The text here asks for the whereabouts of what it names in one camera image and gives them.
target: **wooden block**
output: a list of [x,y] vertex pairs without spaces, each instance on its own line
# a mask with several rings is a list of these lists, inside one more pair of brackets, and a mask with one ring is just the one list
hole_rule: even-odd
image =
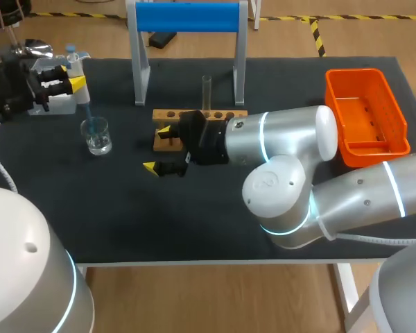
[[160,139],[155,130],[154,137],[154,151],[181,151],[183,149],[183,144],[178,137],[173,137],[171,139]]
[[[153,121],[154,122],[173,122],[178,121],[182,112],[188,112],[193,110],[173,110],[173,109],[154,109]],[[248,116],[247,110],[211,110],[203,112],[205,118],[208,120],[223,120],[230,114],[234,117],[246,117]]]
[[[160,139],[157,131],[167,125],[167,123],[173,123],[179,121],[182,112],[188,112],[193,110],[172,110],[172,109],[154,109],[153,121],[158,124],[158,129],[155,131],[154,137],[154,151],[181,151],[183,144],[179,138],[173,139]],[[227,116],[233,115],[233,117],[246,117],[248,116],[247,110],[211,110],[204,112],[205,117],[208,120],[224,120]]]

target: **glass cup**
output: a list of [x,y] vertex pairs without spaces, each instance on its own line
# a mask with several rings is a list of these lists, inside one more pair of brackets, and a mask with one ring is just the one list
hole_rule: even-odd
[[91,154],[101,156],[108,154],[112,149],[108,122],[102,117],[91,117],[82,122],[80,131],[86,139]]

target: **table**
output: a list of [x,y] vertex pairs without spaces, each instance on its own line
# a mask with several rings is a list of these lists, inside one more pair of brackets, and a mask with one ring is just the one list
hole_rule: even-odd
[[[155,178],[142,163],[153,153],[153,108],[199,108],[202,75],[213,77],[211,107],[234,109],[232,61],[151,60],[146,106],[134,106],[129,60],[85,60],[94,115],[110,124],[113,151],[87,152],[70,116],[25,117],[0,126],[0,160],[81,264],[242,260],[381,259],[398,248],[321,239],[299,250],[276,247],[248,212],[241,187],[252,170],[191,165],[186,177]],[[331,68],[376,67],[397,97],[416,152],[416,100],[394,58],[248,59],[245,109],[250,114],[324,103]],[[319,166],[314,183],[336,176]],[[0,175],[0,186],[6,187]],[[416,238],[416,215],[357,230],[378,237]]]

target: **glowing blue ring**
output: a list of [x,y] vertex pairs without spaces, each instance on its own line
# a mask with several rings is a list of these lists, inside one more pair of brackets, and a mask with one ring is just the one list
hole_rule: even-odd
[[399,212],[401,213],[401,217],[405,217],[405,208],[404,203],[402,202],[401,194],[399,193],[399,188],[397,186],[395,177],[393,176],[393,172],[391,171],[390,165],[387,162],[382,162],[385,170],[387,171],[388,178],[390,179],[391,186],[393,188],[393,192],[395,193],[397,205],[399,206]]
[[72,308],[72,304],[74,304],[74,298],[76,297],[76,291],[77,291],[77,270],[76,270],[76,265],[74,264],[71,255],[68,253],[68,257],[69,260],[71,260],[71,265],[72,265],[72,271],[74,274],[74,284],[72,287],[72,294],[71,294],[71,299],[69,300],[69,304],[67,307],[67,310],[64,312],[62,319],[60,319],[60,321],[58,322],[57,326],[55,326],[55,329],[53,330],[53,333],[58,333],[60,328],[62,328],[64,322],[66,321],[66,319],[68,318],[69,312],[71,312],[71,308]]
[[270,160],[268,159],[268,155],[266,155],[265,138],[263,137],[263,125],[265,123],[265,118],[266,118],[267,114],[268,114],[268,112],[265,112],[262,115],[261,121],[259,123],[259,141],[261,143],[261,150],[262,150],[263,158],[265,159],[265,162],[268,163]]
[[261,225],[261,228],[262,228],[265,232],[267,232],[268,234],[273,234],[273,235],[275,235],[275,236],[286,236],[286,235],[288,235],[288,234],[292,234],[292,233],[294,233],[294,232],[298,231],[300,228],[302,228],[302,227],[304,226],[304,224],[305,224],[305,223],[308,221],[308,219],[310,218],[310,214],[311,214],[311,210],[310,210],[310,207],[308,207],[308,213],[306,213],[305,219],[302,221],[302,223],[301,223],[301,224],[299,224],[296,228],[294,228],[294,229],[292,229],[292,230],[290,230],[290,231],[287,231],[287,232],[273,232],[273,231],[269,231],[269,230],[265,229],[262,225]]

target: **blue bar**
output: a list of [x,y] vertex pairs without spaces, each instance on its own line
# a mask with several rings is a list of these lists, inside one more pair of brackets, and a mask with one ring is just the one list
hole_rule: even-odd
[[239,3],[137,2],[137,30],[237,33]]

